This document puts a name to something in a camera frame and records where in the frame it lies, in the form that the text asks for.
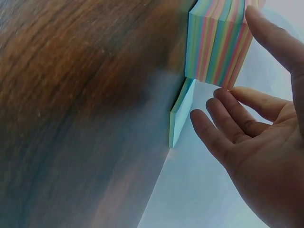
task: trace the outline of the white background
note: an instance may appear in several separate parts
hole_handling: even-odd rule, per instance
[[[290,21],[294,28],[304,29],[298,19],[303,17],[301,10],[304,3],[301,5],[301,1],[268,0],[263,12],[272,22],[299,37],[279,14]],[[236,85],[292,99],[289,73],[255,40]],[[215,89],[215,86],[197,83],[192,108],[206,111],[205,103]],[[139,228],[243,227],[267,226],[244,203],[226,171],[196,136],[188,117],[176,148],[169,151]]]

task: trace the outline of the hand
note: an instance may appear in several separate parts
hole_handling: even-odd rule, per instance
[[[256,40],[291,73],[294,103],[243,87],[218,89],[206,104],[217,128],[201,110],[191,120],[268,226],[304,227],[304,45],[253,7],[246,19]],[[257,122],[239,102],[273,124]]]

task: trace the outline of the light blue sticky note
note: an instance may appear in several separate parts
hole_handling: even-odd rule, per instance
[[[169,147],[171,148],[174,148],[179,139],[182,128],[190,112],[195,82],[195,79],[186,78],[180,95],[170,112]]]

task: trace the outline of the sticky note pad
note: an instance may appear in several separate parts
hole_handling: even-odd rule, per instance
[[[195,79],[186,78],[175,105],[170,112],[169,147],[174,148],[191,110]]]
[[[198,0],[189,12],[185,76],[232,87],[252,41],[245,9],[264,3],[265,0]]]

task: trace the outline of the sticky note stack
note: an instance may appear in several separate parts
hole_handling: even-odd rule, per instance
[[[186,78],[180,95],[170,112],[169,147],[173,148],[191,110],[195,79]]]
[[[245,20],[248,5],[259,0],[198,0],[189,13],[185,76],[233,87],[252,34]]]

